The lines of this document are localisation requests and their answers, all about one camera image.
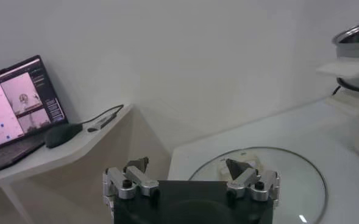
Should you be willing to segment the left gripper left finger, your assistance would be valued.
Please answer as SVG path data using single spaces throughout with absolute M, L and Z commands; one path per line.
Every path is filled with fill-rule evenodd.
M 143 157 L 129 161 L 122 170 L 107 168 L 102 175 L 103 196 L 131 200 L 139 190 L 142 196 L 150 199 L 159 197 L 159 182 L 145 174 L 148 164 L 149 158 Z

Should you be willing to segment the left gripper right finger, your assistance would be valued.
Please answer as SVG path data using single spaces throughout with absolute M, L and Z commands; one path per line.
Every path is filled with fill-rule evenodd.
M 247 191 L 255 201 L 280 201 L 280 175 L 276 171 L 260 173 L 250 164 L 234 159 L 226 159 L 226 166 L 232 177 L 227 182 L 228 201 L 243 198 Z

